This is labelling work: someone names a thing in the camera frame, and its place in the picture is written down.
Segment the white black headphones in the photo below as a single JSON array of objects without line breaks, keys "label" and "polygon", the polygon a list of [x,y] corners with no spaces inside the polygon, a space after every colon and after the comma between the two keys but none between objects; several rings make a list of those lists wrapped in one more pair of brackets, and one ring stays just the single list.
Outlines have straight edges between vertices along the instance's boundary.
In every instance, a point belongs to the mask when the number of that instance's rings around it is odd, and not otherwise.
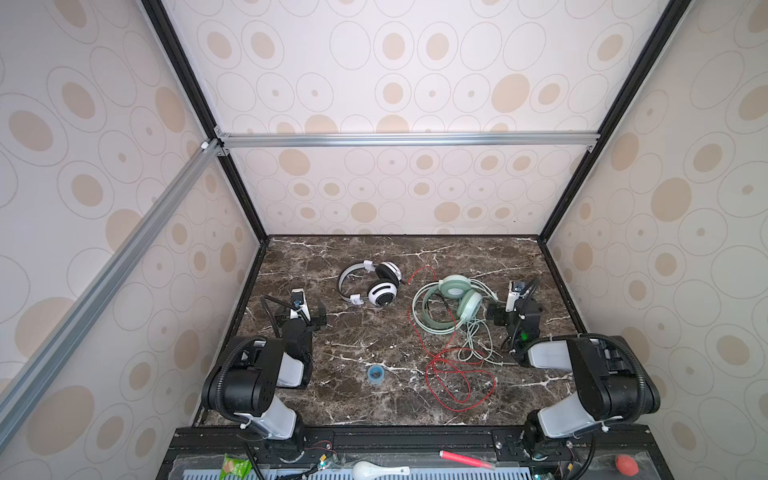
[{"label": "white black headphones", "polygon": [[[345,293],[343,290],[344,281],[358,271],[373,272],[376,275],[376,280],[369,285],[364,295]],[[402,272],[395,263],[391,261],[374,263],[372,260],[363,260],[347,266],[339,274],[337,292],[345,302],[352,305],[361,306],[368,302],[375,307],[386,307],[396,299],[402,283]]]}]

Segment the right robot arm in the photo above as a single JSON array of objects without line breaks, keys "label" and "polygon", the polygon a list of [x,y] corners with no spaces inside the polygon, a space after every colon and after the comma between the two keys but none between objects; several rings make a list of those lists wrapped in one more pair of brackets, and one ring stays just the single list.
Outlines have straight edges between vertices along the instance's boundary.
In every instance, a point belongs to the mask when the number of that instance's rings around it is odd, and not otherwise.
[{"label": "right robot arm", "polygon": [[519,297],[494,301],[489,315],[508,333],[509,354],[521,367],[562,370],[572,374],[575,392],[531,412],[519,444],[534,454],[547,441],[606,431],[655,413],[661,394],[628,342],[621,336],[579,333],[541,337],[538,303]]}]

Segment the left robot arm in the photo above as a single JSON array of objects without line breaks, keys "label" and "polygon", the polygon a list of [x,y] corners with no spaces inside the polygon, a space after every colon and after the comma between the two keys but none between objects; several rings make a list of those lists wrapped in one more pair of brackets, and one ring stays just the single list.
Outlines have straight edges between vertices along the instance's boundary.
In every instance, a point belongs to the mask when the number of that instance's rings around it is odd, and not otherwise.
[{"label": "left robot arm", "polygon": [[303,447],[299,413],[278,397],[279,389],[306,388],[313,373],[313,334],[327,325],[327,309],[306,301],[262,298],[275,336],[236,336],[225,346],[201,390],[201,405],[267,441]]}]

